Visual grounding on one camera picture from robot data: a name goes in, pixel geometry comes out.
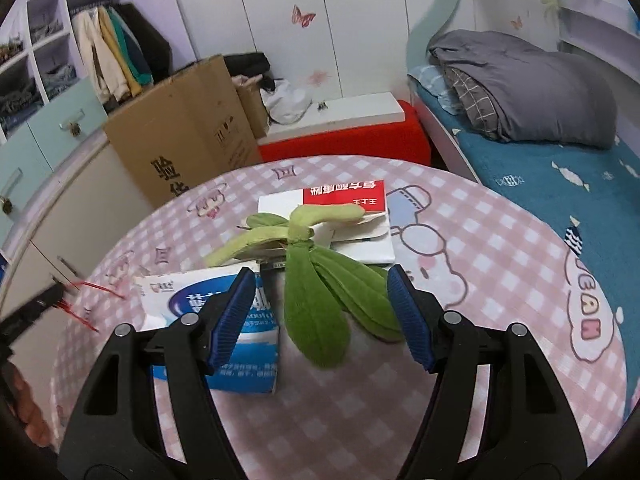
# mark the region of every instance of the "checkered tablecloth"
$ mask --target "checkered tablecloth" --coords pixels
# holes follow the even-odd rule
[[[89,278],[127,299],[83,289],[75,309],[100,333],[70,323],[63,335],[52,380],[58,437],[111,331],[122,322],[142,325],[133,276],[201,267],[204,256],[238,234],[236,226],[257,210],[261,195],[376,179],[385,181],[396,259],[414,285],[478,325],[529,326],[564,388],[593,461],[622,424],[626,389],[620,332],[593,276],[545,223],[493,191],[432,168],[361,156],[318,156],[233,171],[190,190],[131,230]],[[279,298],[272,302],[281,310]],[[356,326],[347,361],[335,370],[309,364],[284,329],[280,351],[274,395],[212,392],[249,478],[394,478],[434,377],[404,344],[384,344]],[[481,367],[461,459],[478,450],[487,387],[488,370]],[[156,395],[167,451],[181,459],[166,383],[156,381]]]

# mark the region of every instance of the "light blue drawer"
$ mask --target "light blue drawer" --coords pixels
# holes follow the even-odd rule
[[[107,114],[86,78],[53,99],[27,122],[47,162],[55,170],[106,120]],[[77,137],[71,134],[71,123],[80,126]]]
[[[26,124],[0,146],[0,194],[5,192],[14,206],[10,215],[0,208],[0,245],[4,243],[14,220],[51,173]]]

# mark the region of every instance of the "human hand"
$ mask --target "human hand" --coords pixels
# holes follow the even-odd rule
[[[24,432],[31,441],[39,447],[51,444],[51,430],[42,416],[42,410],[37,406],[31,394],[29,383],[24,380],[20,370],[13,365],[15,406],[12,411],[24,424]]]

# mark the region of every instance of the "red and white box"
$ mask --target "red and white box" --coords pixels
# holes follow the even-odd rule
[[[393,264],[396,256],[383,180],[326,184],[262,196],[258,200],[258,212],[289,218],[299,205],[348,203],[356,203],[365,210],[362,220],[351,224],[318,224],[314,226],[314,242],[364,264]]]

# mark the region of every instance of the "plaid pillow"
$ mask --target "plaid pillow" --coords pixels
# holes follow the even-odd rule
[[[502,140],[498,134],[500,129],[498,114],[487,90],[457,68],[444,66],[444,75],[458,94],[471,125],[491,140]]]

